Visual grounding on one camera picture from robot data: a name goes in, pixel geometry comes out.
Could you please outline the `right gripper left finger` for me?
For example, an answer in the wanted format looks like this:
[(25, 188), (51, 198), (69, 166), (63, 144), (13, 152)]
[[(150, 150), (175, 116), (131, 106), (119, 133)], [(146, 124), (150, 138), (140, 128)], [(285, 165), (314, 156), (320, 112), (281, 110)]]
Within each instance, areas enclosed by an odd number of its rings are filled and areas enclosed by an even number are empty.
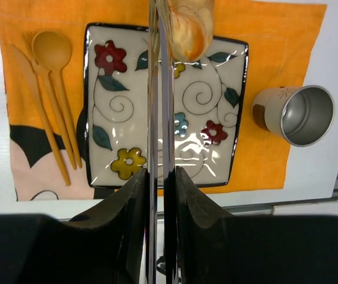
[(0, 283), (138, 283), (147, 171), (68, 221), (0, 214)]

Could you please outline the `metal tongs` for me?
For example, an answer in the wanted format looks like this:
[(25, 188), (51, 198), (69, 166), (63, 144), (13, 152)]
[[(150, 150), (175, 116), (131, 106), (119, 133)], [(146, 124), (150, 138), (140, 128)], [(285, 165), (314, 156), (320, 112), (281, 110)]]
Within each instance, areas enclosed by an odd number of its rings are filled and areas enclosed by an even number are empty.
[(174, 86), (170, 53), (170, 17), (167, 1), (149, 2), (148, 40), (148, 219), (145, 233), (145, 283), (157, 280), (158, 155), (162, 158), (164, 204), (164, 255), (167, 283), (178, 283), (176, 214), (173, 198)]

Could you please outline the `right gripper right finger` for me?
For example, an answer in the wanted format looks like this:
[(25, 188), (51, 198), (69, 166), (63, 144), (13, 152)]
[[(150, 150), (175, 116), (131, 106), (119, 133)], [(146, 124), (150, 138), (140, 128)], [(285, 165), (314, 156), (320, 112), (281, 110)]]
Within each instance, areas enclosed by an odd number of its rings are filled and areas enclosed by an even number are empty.
[(170, 283), (338, 283), (338, 216), (235, 216), (178, 167), (165, 193), (165, 272)]

